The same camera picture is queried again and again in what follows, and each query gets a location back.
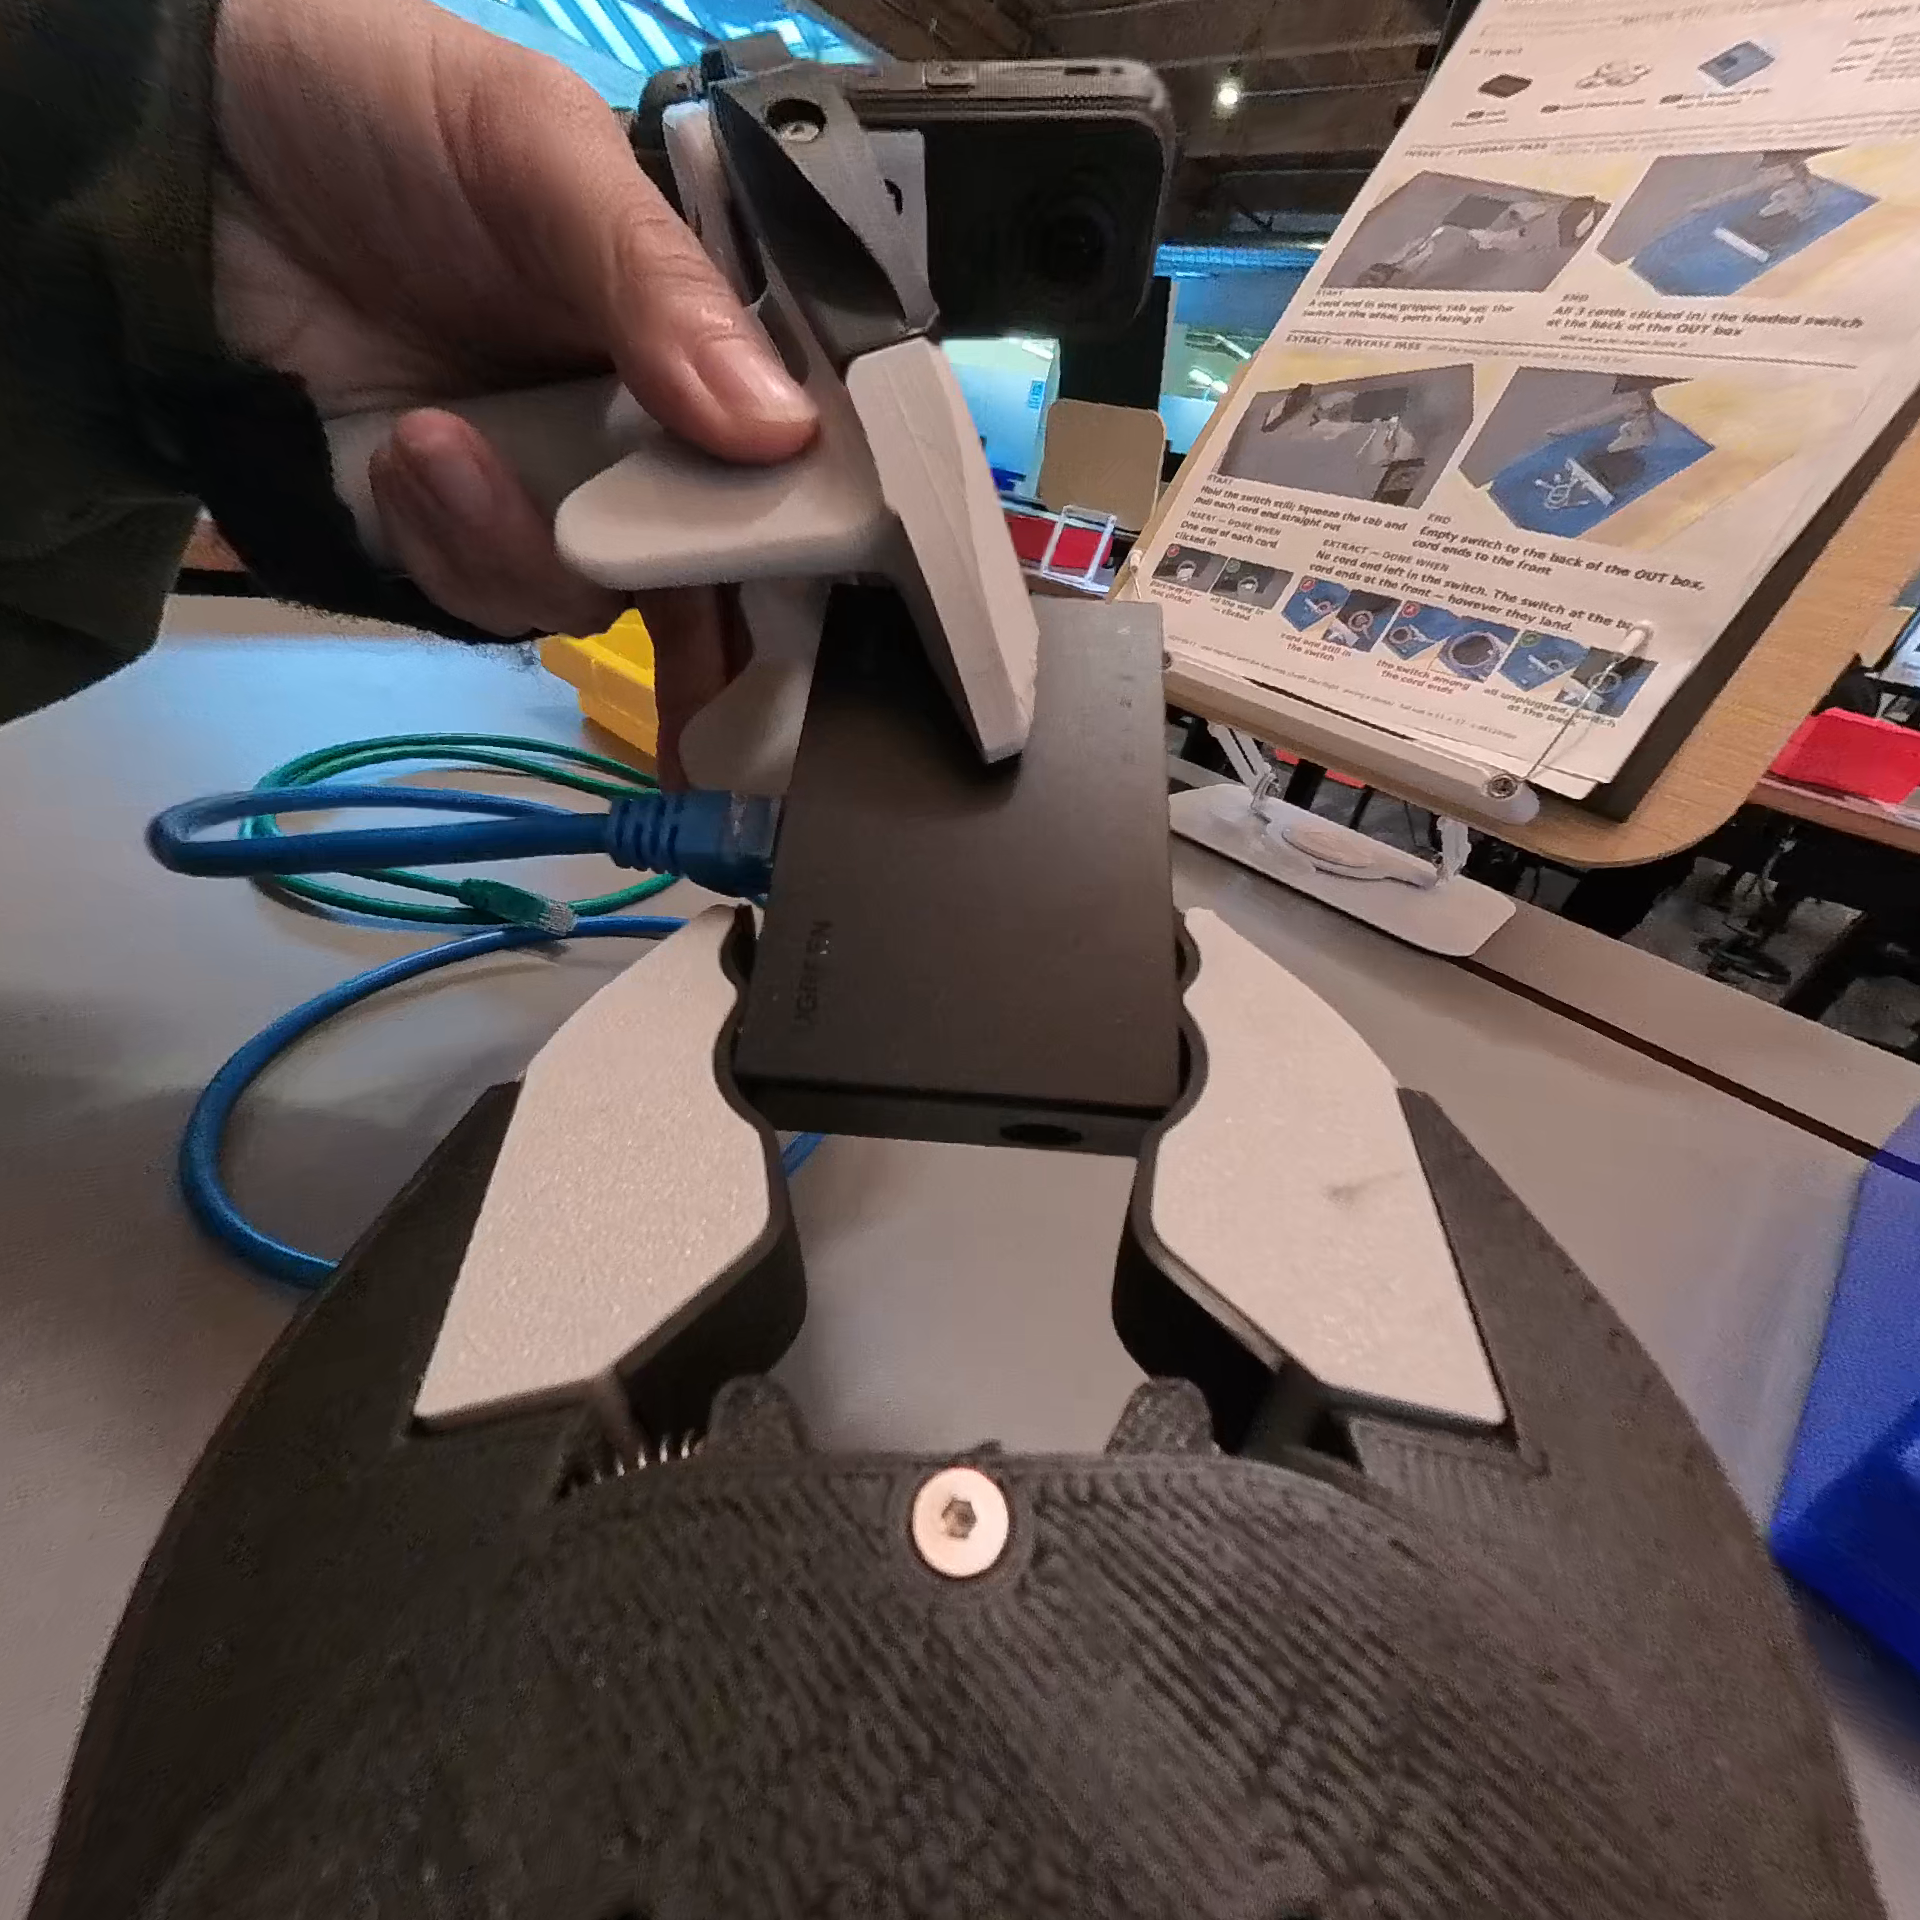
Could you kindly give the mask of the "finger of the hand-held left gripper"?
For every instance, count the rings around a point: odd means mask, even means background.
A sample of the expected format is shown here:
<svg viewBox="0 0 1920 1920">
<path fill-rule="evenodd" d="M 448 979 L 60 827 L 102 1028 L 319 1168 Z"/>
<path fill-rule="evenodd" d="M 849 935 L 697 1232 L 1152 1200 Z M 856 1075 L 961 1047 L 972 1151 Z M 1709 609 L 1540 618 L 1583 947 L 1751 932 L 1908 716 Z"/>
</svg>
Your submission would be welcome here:
<svg viewBox="0 0 1920 1920">
<path fill-rule="evenodd" d="M 824 587 L 721 587 L 716 610 L 727 679 L 686 722 L 680 770 L 700 788 L 783 794 L 824 630 Z"/>
<path fill-rule="evenodd" d="M 863 352 L 845 387 L 898 522 L 895 579 L 919 635 L 977 758 L 1010 761 L 1036 721 L 1040 624 L 946 352 L 927 339 Z"/>
</svg>

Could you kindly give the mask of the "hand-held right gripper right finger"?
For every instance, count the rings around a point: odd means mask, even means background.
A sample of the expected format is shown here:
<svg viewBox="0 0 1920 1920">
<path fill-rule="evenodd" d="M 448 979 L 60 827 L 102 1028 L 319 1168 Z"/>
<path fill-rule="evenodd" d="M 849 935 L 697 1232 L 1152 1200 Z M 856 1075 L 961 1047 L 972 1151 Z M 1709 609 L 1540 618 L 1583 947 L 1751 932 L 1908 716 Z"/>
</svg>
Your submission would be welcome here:
<svg viewBox="0 0 1920 1920">
<path fill-rule="evenodd" d="M 1348 1450 L 1353 1422 L 1500 1434 L 1397 1078 L 1216 912 L 1183 912 L 1182 961 L 1183 1090 L 1121 1223 L 1121 1350 L 1198 1392 L 1220 1450 Z"/>
</svg>

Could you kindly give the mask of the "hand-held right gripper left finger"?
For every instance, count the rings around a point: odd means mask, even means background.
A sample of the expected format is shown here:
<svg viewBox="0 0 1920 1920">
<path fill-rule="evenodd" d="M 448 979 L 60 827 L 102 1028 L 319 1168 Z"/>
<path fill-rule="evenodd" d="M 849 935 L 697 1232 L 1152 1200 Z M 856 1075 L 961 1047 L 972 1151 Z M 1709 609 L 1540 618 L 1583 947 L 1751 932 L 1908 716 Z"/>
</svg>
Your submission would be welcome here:
<svg viewBox="0 0 1920 1920">
<path fill-rule="evenodd" d="M 416 1395 L 423 1426 L 708 1426 L 802 1327 L 782 1147 L 736 1089 L 753 912 L 711 905 L 528 1065 Z"/>
</svg>

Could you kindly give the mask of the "black network switch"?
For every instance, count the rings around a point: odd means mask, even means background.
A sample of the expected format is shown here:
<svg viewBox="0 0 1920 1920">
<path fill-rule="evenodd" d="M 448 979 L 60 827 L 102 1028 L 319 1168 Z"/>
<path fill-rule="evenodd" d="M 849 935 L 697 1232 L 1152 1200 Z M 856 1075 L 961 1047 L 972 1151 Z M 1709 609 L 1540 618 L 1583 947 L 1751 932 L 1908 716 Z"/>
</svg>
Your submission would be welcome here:
<svg viewBox="0 0 1920 1920">
<path fill-rule="evenodd" d="M 1033 728 L 986 767 L 898 595 L 831 590 L 730 1041 L 789 1134 L 1133 1159 L 1177 1104 L 1161 618 L 1033 610 Z"/>
</svg>

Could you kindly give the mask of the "person's left forearm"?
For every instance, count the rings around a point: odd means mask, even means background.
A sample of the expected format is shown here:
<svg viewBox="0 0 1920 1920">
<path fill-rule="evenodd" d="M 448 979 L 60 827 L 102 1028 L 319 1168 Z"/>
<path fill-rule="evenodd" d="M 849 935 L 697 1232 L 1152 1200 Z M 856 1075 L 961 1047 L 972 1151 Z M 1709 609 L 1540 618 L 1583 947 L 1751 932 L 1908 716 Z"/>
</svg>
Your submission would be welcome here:
<svg viewBox="0 0 1920 1920">
<path fill-rule="evenodd" d="M 300 606 L 392 595 L 303 388 L 222 339 L 217 6 L 1 12 L 1 716 L 138 658 L 199 512 Z"/>
</svg>

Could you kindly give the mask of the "person's left hand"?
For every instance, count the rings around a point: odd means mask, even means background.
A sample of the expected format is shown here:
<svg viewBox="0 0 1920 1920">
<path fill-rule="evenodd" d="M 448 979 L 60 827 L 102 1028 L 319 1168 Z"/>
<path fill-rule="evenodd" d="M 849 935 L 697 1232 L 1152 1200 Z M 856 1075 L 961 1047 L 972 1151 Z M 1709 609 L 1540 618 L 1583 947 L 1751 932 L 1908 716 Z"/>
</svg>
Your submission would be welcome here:
<svg viewBox="0 0 1920 1920">
<path fill-rule="evenodd" d="M 367 481 L 391 559 L 498 635 L 593 635 L 549 512 L 440 400 L 615 374 L 736 464 L 800 452 L 809 399 L 562 65 L 433 6 L 232 2 L 215 31 L 226 343 L 322 417 L 386 412 Z"/>
</svg>

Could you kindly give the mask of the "yellow plastic bin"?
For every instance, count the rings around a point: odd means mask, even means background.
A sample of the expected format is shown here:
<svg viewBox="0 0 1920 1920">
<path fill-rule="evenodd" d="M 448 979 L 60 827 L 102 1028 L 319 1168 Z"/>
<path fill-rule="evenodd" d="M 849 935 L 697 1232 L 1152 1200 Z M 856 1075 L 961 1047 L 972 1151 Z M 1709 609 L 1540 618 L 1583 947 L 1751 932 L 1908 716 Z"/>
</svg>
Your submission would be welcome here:
<svg viewBox="0 0 1920 1920">
<path fill-rule="evenodd" d="M 585 722 L 655 761 L 655 650 L 636 609 L 601 634 L 546 635 L 536 656 L 549 674 L 574 689 Z"/>
</svg>

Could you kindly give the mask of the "white stand base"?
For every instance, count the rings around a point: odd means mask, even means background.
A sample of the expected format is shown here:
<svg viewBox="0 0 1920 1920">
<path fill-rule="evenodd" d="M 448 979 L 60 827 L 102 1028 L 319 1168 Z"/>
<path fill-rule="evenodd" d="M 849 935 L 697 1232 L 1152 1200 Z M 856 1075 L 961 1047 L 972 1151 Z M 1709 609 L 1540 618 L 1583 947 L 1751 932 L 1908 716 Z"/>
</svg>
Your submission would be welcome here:
<svg viewBox="0 0 1920 1920">
<path fill-rule="evenodd" d="M 1186 844 L 1230 859 L 1337 914 L 1441 958 L 1474 958 L 1517 918 L 1517 900 L 1468 876 L 1471 831 L 1433 812 L 1405 849 L 1289 791 L 1304 777 L 1253 737 L 1190 721 L 1168 764 L 1168 823 Z"/>
</svg>

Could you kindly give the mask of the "printed instruction sheet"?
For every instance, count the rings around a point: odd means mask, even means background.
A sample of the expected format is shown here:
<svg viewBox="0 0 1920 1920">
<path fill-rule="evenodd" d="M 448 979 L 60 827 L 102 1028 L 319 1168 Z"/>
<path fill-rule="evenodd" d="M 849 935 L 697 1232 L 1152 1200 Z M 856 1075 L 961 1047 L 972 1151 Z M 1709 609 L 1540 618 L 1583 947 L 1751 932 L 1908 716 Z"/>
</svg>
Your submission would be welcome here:
<svg viewBox="0 0 1920 1920">
<path fill-rule="evenodd" d="M 1916 6 L 1479 6 L 1127 585 L 1588 804 L 1916 399 L 1916 240 Z"/>
</svg>

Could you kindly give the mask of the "blue plastic bin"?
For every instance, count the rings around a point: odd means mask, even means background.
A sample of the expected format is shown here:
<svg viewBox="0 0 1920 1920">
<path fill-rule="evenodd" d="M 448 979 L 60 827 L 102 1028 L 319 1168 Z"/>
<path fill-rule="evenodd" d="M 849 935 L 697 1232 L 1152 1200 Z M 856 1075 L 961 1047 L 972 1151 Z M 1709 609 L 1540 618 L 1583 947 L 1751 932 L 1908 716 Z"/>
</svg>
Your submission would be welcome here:
<svg viewBox="0 0 1920 1920">
<path fill-rule="evenodd" d="M 1918 1670 L 1918 1115 L 1862 1168 L 1766 1540 Z"/>
</svg>

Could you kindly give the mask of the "wooden board stand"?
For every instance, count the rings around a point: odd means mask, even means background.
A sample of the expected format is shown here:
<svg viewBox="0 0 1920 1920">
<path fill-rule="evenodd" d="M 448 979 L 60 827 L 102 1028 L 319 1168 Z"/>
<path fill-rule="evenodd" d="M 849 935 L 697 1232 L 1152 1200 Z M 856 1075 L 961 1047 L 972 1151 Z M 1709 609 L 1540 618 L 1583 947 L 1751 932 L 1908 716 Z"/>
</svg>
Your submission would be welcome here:
<svg viewBox="0 0 1920 1920">
<path fill-rule="evenodd" d="M 1860 470 L 1868 478 L 1846 519 L 1792 590 L 1773 595 L 1766 630 L 1621 820 L 1544 791 L 1525 815 L 1494 800 L 1490 777 L 1458 758 L 1200 663 L 1168 663 L 1165 700 L 1530 855 L 1577 868 L 1641 866 L 1702 841 L 1751 803 L 1792 731 L 1871 642 L 1893 587 L 1913 574 L 1918 432 L 1903 444 L 1884 438 Z"/>
</svg>

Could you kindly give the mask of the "red plastic tray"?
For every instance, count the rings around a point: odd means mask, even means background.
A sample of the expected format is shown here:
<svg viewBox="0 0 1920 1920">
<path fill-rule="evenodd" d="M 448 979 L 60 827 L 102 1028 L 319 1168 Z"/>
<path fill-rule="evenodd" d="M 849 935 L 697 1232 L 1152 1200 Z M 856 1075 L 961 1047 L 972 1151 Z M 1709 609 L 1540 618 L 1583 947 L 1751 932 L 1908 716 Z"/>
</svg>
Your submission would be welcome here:
<svg viewBox="0 0 1920 1920">
<path fill-rule="evenodd" d="M 1816 711 L 1792 731 L 1766 777 L 1903 808 L 1918 791 L 1918 731 L 1865 714 Z"/>
</svg>

